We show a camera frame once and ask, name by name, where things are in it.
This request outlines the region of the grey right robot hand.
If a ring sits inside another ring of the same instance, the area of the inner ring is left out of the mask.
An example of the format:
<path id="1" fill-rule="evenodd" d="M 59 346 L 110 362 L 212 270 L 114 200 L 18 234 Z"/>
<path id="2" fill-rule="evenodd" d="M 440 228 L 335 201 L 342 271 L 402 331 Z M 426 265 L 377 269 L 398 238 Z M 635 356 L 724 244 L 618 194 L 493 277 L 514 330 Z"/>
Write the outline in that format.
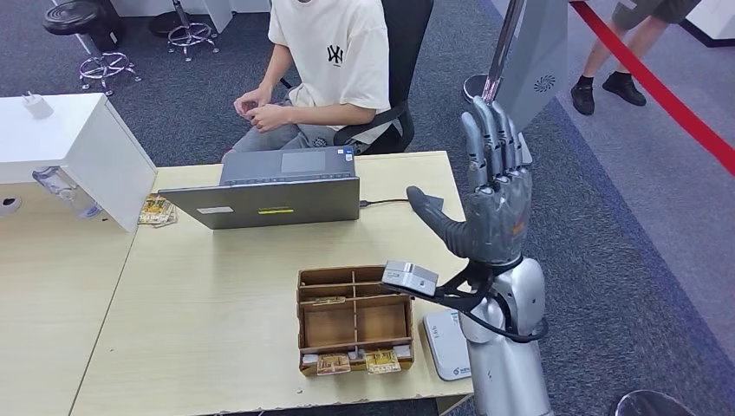
<path id="1" fill-rule="evenodd" d="M 468 184 L 465 219 L 455 221 L 416 186 L 407 187 L 413 211 L 457 257 L 497 265 L 522 254 L 532 196 L 528 147 L 502 106 L 472 98 L 460 116 L 466 138 Z"/>

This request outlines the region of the person's left hand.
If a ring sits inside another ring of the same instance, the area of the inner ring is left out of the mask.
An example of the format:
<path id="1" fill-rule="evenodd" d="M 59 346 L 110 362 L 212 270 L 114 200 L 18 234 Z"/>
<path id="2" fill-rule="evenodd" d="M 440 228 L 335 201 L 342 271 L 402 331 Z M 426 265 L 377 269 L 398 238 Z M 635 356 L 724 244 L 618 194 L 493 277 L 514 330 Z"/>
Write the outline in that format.
<path id="1" fill-rule="evenodd" d="M 265 133 L 291 123 L 290 107 L 267 104 L 247 111 L 245 117 L 260 133 Z"/>

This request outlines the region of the person's right hand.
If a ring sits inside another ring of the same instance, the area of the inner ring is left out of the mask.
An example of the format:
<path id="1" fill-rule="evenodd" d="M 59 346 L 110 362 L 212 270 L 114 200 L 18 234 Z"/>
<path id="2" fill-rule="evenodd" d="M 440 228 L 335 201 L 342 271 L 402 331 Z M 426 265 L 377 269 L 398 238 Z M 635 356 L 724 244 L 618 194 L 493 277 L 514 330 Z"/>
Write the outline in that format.
<path id="1" fill-rule="evenodd" d="M 270 104 L 271 97 L 272 87 L 259 86 L 258 88 L 248 91 L 236 98 L 233 102 L 233 106 L 239 116 L 249 119 L 247 113 L 251 109 Z"/>

